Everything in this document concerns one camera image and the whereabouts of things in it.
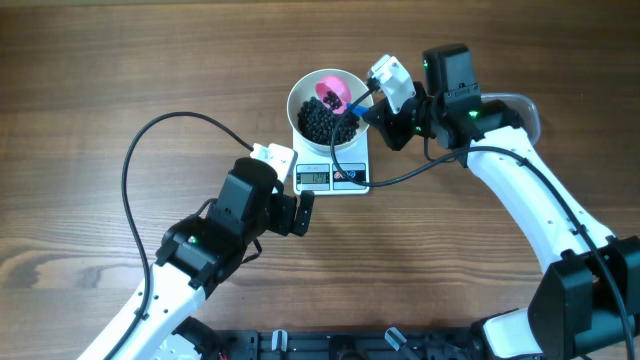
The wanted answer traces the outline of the pink scoop blue handle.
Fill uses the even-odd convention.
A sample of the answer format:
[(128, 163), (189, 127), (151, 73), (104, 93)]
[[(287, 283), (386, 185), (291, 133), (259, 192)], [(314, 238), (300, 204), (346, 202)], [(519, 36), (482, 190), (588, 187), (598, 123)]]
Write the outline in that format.
[(340, 75), (326, 75), (315, 84), (316, 97), (325, 108), (327, 107), (323, 104), (322, 98), (328, 91), (333, 91), (342, 100), (343, 105), (338, 110), (331, 111), (327, 108), (336, 115), (342, 115), (353, 101), (367, 90), (367, 85), (359, 79), (351, 79)]

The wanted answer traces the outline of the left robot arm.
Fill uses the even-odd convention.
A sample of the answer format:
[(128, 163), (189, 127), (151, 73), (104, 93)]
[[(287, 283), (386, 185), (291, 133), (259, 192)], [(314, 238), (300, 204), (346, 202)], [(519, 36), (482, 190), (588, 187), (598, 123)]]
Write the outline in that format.
[(84, 359), (218, 359), (216, 333), (193, 318), (266, 231), (304, 235), (314, 195), (284, 194), (268, 164), (238, 159), (218, 197), (170, 227), (145, 278)]

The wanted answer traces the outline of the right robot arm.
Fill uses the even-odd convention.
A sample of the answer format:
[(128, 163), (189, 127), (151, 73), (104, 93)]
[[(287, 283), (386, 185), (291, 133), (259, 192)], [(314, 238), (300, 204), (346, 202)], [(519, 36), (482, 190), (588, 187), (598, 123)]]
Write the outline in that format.
[(469, 49), (423, 55), (425, 81), (381, 57), (367, 84), (383, 99), (365, 114), (386, 145), (435, 140), (497, 196), (532, 247), (543, 274), (523, 309), (488, 317), (478, 334), (488, 359), (574, 359), (639, 333), (639, 240), (618, 238), (591, 216), (536, 153), (535, 107), (522, 96), (485, 94)]

